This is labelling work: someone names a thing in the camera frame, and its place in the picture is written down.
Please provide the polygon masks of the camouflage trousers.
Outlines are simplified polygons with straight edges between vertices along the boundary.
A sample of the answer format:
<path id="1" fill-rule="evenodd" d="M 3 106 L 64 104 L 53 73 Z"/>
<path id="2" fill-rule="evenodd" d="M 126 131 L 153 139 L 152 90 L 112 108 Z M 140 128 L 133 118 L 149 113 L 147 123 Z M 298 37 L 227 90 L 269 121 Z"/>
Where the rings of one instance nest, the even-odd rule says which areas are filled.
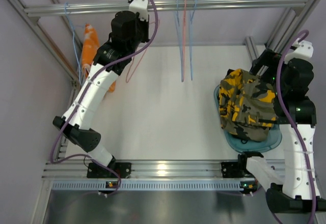
<path id="1" fill-rule="evenodd" d="M 233 137 L 262 142 L 277 121 L 273 85 L 243 69 L 230 72 L 219 86 L 221 128 Z"/>

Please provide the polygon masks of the blue hanger with black trousers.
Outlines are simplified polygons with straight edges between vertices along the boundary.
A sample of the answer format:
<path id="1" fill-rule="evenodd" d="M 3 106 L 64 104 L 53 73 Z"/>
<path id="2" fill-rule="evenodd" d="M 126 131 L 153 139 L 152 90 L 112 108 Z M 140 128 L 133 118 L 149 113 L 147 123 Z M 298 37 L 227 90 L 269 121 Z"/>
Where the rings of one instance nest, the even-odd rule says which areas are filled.
<path id="1" fill-rule="evenodd" d="M 184 67 L 183 67 L 183 46 L 182 46 L 182 29 L 180 24 L 179 18 L 179 0 L 176 0 L 176 11 L 174 12 L 174 22 L 179 46 L 179 53 L 180 53 L 180 71 L 181 71 L 181 82 L 184 82 Z"/>

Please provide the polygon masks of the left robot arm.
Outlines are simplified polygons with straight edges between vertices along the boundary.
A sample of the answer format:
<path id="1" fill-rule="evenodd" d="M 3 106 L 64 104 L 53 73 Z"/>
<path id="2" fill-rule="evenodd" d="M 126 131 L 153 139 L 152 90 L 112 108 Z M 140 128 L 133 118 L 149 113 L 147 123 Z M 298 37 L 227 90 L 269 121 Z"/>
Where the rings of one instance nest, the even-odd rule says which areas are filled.
<path id="1" fill-rule="evenodd" d="M 97 49 L 90 73 L 75 101 L 52 122 L 65 138 L 106 167 L 113 167 L 115 158 L 100 143 L 100 133 L 91 129 L 93 117 L 110 86 L 131 62 L 131 55 L 139 44 L 149 41 L 149 23 L 139 13 L 116 13 L 111 28 L 108 40 Z"/>

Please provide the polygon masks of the black trousers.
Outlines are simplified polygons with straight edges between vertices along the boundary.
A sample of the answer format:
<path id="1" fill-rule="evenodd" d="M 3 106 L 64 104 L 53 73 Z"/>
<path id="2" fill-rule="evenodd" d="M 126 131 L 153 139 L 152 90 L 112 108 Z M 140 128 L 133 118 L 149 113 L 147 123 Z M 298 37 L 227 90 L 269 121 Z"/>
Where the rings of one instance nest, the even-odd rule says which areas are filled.
<path id="1" fill-rule="evenodd" d="M 256 82 L 257 77 L 242 69 L 230 69 L 221 82 L 220 94 L 224 101 L 220 102 L 220 106 L 225 110 L 226 120 L 224 129 L 242 144 L 256 140 L 258 119 L 251 102 Z"/>

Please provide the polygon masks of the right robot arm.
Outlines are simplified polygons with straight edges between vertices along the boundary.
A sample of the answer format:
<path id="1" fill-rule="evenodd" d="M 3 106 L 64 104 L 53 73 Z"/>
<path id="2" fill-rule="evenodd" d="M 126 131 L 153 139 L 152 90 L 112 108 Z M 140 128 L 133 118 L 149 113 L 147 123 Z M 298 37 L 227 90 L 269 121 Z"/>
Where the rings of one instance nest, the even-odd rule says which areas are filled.
<path id="1" fill-rule="evenodd" d="M 246 170 L 265 190 L 272 213 L 324 212 L 325 199 L 317 187 L 314 169 L 316 109 L 306 95 L 314 77 L 310 63 L 313 47 L 301 44 L 282 56 L 278 64 L 271 54 L 270 50 L 264 51 L 255 65 L 276 68 L 274 73 L 266 71 L 263 77 L 272 78 L 277 90 L 275 111 L 285 132 L 285 178 L 280 179 L 257 152 L 246 154 Z"/>

